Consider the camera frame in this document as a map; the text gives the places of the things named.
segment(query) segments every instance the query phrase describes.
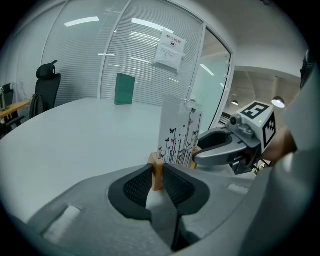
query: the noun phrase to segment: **person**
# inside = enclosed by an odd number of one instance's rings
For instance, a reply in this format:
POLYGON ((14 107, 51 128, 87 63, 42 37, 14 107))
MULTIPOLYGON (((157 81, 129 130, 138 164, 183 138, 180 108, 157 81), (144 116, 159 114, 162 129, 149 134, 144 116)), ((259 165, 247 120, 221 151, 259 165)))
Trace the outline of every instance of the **person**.
MULTIPOLYGON (((307 50, 303 59, 302 69, 300 70, 300 90, 303 89, 306 81, 308 80, 311 74, 312 69, 315 66, 315 63, 316 61, 312 56, 310 50, 307 50)), ((270 143, 269 147, 264 151, 262 159, 271 162, 277 162, 285 155, 295 152, 296 150, 297 146, 290 130, 288 129, 288 127, 284 127, 276 133, 273 141, 270 143)))

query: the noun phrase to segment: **black office chair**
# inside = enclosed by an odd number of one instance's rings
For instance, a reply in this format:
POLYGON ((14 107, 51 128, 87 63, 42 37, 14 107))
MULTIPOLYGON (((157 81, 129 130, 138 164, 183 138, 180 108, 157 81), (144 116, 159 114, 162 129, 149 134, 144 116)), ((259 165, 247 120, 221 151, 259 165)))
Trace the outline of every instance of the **black office chair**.
POLYGON ((38 81, 35 85, 35 95, 30 106, 29 119, 51 110, 55 107, 61 74, 56 74, 55 60, 44 64, 36 71, 38 81))
MULTIPOLYGON (((3 88, 5 104, 7 106, 11 105, 13 103, 13 99, 14 99, 14 90, 12 90, 10 88, 10 83, 2 86, 2 88, 3 88)), ((7 134, 10 131, 12 131, 12 125, 16 125, 17 127, 20 126, 22 124, 21 120, 24 118, 25 118, 25 116, 24 115, 19 116, 17 111, 11 113, 8 116, 5 116, 3 118, 4 123, 5 123, 5 127, 2 128, 1 133, 7 134)))

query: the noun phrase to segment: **table surface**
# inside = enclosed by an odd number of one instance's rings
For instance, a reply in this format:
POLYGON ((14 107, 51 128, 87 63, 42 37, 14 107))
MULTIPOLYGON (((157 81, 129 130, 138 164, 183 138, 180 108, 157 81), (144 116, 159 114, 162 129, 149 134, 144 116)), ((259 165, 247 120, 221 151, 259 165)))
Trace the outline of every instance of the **table surface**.
POLYGON ((160 117, 159 106, 85 98, 32 118, 0 140, 4 206, 27 222, 84 179, 146 164, 157 150, 160 117))
POLYGON ((0 111, 0 118, 4 118, 6 117, 7 115, 25 107, 26 105, 29 104, 29 100, 26 100, 26 101, 22 101, 22 102, 18 102, 18 103, 14 103, 14 104, 11 104, 9 105, 9 108, 6 109, 5 111, 0 111))

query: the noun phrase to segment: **sign with chinese text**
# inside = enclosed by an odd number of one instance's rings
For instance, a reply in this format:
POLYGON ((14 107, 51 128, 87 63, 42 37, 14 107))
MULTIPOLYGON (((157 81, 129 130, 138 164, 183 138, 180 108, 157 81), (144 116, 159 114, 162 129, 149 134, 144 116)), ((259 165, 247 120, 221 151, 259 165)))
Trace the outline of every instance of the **sign with chinese text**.
POLYGON ((155 53, 154 63, 160 63, 178 71, 181 60, 185 55, 185 45, 185 39, 163 30, 155 53))

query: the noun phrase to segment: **green box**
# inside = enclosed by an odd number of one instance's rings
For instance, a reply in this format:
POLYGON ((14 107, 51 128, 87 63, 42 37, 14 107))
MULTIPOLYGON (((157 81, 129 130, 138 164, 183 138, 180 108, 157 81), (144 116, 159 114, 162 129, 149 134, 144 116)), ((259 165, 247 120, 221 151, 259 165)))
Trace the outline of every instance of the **green box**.
POLYGON ((118 73, 115 83, 115 105, 132 104, 136 78, 130 75, 118 73))

